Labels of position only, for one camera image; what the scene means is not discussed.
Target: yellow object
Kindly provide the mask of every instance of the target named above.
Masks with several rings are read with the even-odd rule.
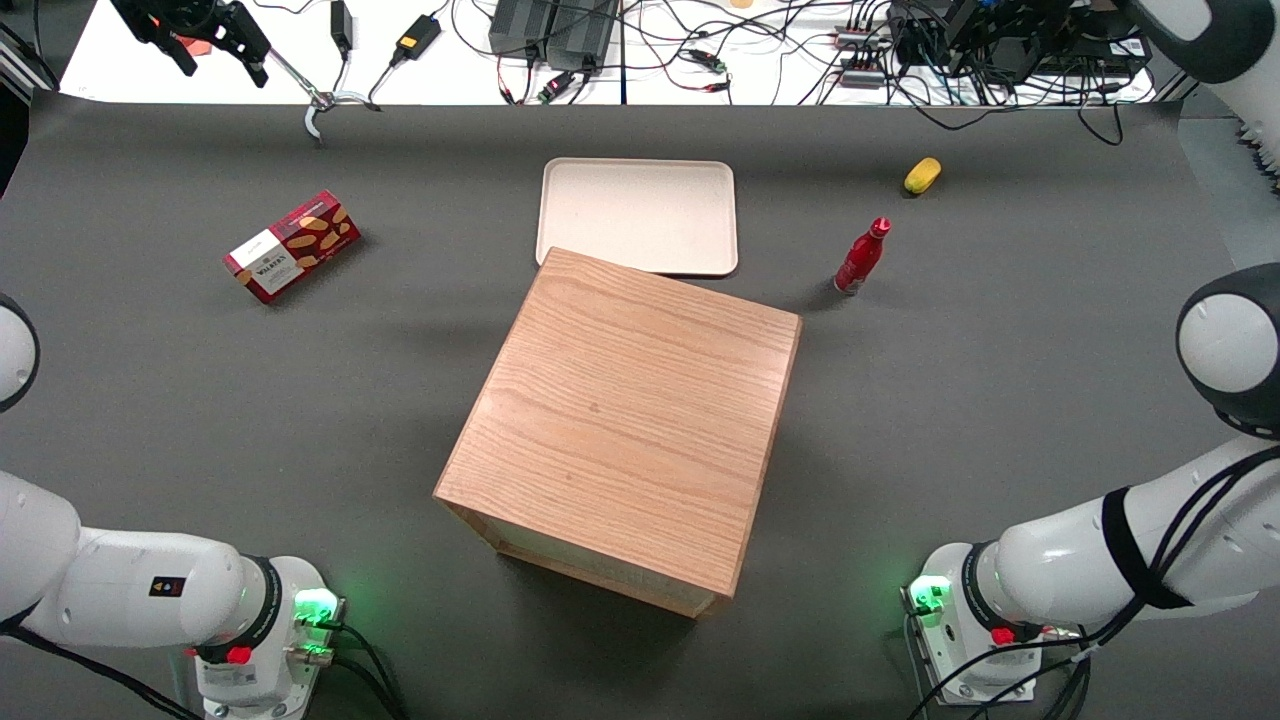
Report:
[[[902,187],[911,195],[919,195],[929,190],[929,186],[933,184],[933,181],[938,179],[941,173],[942,163],[938,163],[933,158],[925,158],[916,163],[910,173],[906,173]]]

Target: beige tray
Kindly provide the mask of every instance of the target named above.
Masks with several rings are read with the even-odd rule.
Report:
[[[543,170],[535,259],[563,247],[650,273],[737,266],[733,170],[724,163],[557,158]]]

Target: dark gray mat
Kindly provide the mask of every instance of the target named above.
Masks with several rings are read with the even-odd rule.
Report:
[[[896,588],[929,551],[1229,437],[1172,343],[1228,252],[1176,108],[1123,114],[1110,149],[1071,111],[948,133],[882,109],[393,108],[324,118],[315,151],[298,108],[42,97],[0,205],[0,288],[45,365],[0,423],[3,466],[90,525],[312,560],[415,717],[901,717]],[[943,177],[904,200],[927,154]],[[727,161],[741,266],[700,284],[805,316],[739,598],[701,624],[498,559],[430,500],[534,275],[559,155]],[[257,305],[221,255],[324,187],[367,241]],[[836,304],[831,273],[878,214],[884,260]],[[1263,714],[1275,612],[1133,626],[1084,716]],[[157,651],[95,655],[170,687]],[[0,710],[151,716],[14,647]],[[326,673],[312,717],[375,716]]]

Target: power supply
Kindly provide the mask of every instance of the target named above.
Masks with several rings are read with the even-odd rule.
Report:
[[[543,58],[557,70],[604,65],[617,0],[558,0]]]
[[[552,33],[553,0],[498,0],[489,23],[489,50],[524,53],[532,47],[539,54]]]

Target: biscuit box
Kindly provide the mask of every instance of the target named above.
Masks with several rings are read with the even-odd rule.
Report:
[[[228,252],[223,264],[269,305],[357,240],[360,231],[347,209],[325,190]]]

